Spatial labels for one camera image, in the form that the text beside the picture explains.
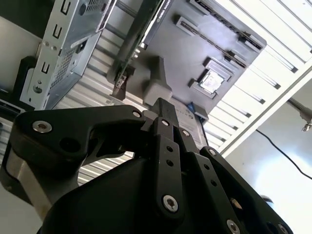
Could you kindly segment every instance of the ventilation holes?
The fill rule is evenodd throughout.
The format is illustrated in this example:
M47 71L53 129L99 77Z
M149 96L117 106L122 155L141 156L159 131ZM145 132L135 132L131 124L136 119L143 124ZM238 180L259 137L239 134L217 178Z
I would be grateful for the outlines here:
M89 0L86 12L102 11L105 2L105 0Z
M66 54L64 55L63 60L62 60L61 65L60 65L60 68L56 72L55 79L51 85L51 89L65 78L68 67L70 65L73 54L75 52L75 49L76 48L73 48L72 50L67 51Z

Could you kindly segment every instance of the wall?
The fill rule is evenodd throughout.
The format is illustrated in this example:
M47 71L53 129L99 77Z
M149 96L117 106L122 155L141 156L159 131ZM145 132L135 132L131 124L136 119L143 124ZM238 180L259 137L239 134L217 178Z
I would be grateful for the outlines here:
M293 98L312 109L311 90L309 81ZM312 130L301 132L304 124L299 113L284 104L259 130L312 176ZM312 233L312 180L300 174L262 135L254 132L226 159L259 194L273 200L295 234Z
M42 222L35 209L0 185L0 228L3 234L36 234Z

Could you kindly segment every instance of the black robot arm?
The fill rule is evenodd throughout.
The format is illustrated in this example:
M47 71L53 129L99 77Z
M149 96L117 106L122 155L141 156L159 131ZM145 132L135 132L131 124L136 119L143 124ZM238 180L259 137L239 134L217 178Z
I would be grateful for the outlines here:
M159 99L152 111L21 114L0 180L35 207L41 234L292 234L215 149L197 149L173 105ZM125 151L134 158L78 186L81 166Z

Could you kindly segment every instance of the metal screw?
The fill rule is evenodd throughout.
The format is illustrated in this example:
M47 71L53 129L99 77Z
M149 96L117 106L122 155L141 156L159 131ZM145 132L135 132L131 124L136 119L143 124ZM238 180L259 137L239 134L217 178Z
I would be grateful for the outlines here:
M278 226L279 226L279 228L282 230L282 232L283 232L284 234L288 234L288 231L286 230L286 228L284 228L283 225L281 225L281 224L279 223Z
M163 120L162 123L163 123L164 125L166 125L166 126L169 126L169 123L168 123L167 121L165 121L165 120Z
M39 133L49 133L52 131L52 126L46 121L36 121L33 123L33 129Z
M137 112L137 111L132 111L132 114L135 116L135 117L138 117L138 118L140 118L142 115L139 113L139 112Z
M183 130L182 132L183 132L183 134L184 134L185 136L187 136L187 137L190 136L190 134L189 134L187 131Z
M165 195L162 199L162 202L163 202L163 205L164 207L172 212L172 213L175 213L177 212L177 209L178 209L178 204L177 204L177 201L170 195Z
M209 153L210 153L212 156L216 156L215 151L213 151L212 149L209 149L208 151L209 151Z
M228 228L232 232L232 234L240 234L239 227L237 226L236 223L234 223L232 220L228 219L226 221L226 224L228 225Z

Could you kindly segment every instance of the black cable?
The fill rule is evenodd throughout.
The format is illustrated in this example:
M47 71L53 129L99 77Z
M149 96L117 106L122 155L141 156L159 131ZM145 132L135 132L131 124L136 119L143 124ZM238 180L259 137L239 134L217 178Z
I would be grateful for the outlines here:
M205 137L207 146L209 146L208 139L207 139L207 136L206 136L206 133L205 133L205 129L204 129L203 121L204 121L203 118L199 118L199 122L200 122L200 125L201 125L201 129L202 129L202 131L203 131L203 134L204 134L204 137Z
M283 156L285 156L290 162L292 162L292 164L298 169L298 171L299 171L302 175L306 176L306 177L309 178L309 179L312 179L312 177L309 176L309 175L307 175L307 174L305 174L305 173L300 169L300 167L298 167L298 165L297 165L287 154L285 154L280 148L278 148L278 147L273 143L273 141L272 141L267 135L265 135L264 133L262 133L262 132L259 131L258 129L257 129L256 131L257 131L258 133L260 133L262 136L264 136L264 137L271 143L271 145L272 145L274 148L276 148Z

